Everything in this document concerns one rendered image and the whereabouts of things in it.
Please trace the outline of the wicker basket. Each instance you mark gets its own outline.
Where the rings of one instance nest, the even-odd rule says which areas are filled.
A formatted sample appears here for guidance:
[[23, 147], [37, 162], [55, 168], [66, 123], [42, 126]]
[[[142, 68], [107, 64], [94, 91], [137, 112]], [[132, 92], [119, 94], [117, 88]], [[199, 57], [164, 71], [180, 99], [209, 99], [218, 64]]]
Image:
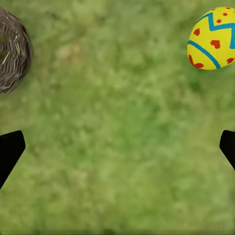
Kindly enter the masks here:
[[0, 4], [0, 94], [18, 87], [28, 73], [32, 57], [23, 22]]

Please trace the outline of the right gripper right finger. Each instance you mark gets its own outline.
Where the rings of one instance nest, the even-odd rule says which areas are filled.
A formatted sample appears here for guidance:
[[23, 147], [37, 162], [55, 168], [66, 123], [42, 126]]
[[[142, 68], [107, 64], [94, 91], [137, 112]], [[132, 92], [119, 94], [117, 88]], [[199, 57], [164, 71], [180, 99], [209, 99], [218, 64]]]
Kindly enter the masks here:
[[235, 169], [235, 132], [223, 130], [219, 148]]

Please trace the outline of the easter egg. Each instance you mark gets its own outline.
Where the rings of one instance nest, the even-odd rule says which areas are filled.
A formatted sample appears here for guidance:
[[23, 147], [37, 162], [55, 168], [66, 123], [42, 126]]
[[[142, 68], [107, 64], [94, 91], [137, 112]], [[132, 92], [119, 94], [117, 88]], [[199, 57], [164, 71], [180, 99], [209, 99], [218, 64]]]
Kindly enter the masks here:
[[204, 14], [188, 39], [188, 59], [200, 70], [235, 63], [235, 9], [218, 7]]

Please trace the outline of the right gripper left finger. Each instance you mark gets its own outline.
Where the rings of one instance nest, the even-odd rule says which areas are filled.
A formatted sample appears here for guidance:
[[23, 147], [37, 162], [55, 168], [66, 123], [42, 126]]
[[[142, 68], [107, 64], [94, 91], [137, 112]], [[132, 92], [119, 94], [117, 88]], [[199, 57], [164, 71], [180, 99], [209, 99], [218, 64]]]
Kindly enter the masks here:
[[0, 136], [0, 189], [25, 149], [23, 133], [18, 130]]

